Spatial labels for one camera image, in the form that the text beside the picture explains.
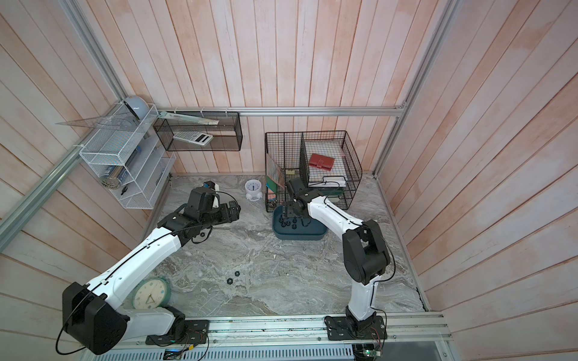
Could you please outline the dark teal storage box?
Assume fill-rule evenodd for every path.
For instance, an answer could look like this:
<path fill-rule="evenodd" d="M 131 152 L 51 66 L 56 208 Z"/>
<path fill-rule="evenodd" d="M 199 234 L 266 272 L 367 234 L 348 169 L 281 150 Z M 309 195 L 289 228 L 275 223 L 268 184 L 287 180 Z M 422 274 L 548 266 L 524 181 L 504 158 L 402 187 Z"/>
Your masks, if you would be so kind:
<path fill-rule="evenodd" d="M 272 231 L 282 241 L 320 241 L 328 228 L 321 222 L 305 218 L 282 219 L 284 206 L 277 207 L 272 215 Z"/>

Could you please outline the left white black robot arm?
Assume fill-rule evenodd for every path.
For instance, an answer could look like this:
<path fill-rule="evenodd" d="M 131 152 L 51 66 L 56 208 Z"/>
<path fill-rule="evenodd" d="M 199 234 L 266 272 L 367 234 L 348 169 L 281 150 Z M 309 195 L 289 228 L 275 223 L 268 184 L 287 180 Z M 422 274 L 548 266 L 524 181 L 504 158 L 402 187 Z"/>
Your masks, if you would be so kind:
<path fill-rule="evenodd" d="M 95 355 L 131 338 L 147 337 L 160 347 L 188 343 L 193 331 L 176 308 L 126 310 L 123 301 L 167 257 L 198 236 L 208 238 L 216 226 L 240 218 L 237 200 L 221 202 L 222 194 L 212 182 L 192 189 L 189 200 L 165 216 L 123 259 L 86 284 L 66 287 L 60 332 Z"/>

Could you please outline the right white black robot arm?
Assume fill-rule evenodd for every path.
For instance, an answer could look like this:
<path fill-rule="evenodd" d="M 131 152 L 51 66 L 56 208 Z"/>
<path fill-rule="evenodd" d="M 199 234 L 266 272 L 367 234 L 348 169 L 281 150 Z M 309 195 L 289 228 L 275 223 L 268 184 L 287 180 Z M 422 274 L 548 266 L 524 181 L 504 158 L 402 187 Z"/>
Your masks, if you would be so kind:
<path fill-rule="evenodd" d="M 353 217 L 320 189 L 306 187 L 299 178 L 287 182 L 287 191 L 291 199 L 284 209 L 289 217 L 318 221 L 342 240 L 343 263 L 352 279 L 352 292 L 344 316 L 324 318 L 328 339 L 385 341 L 386 317 L 378 315 L 375 288 L 395 261 L 379 224 Z"/>

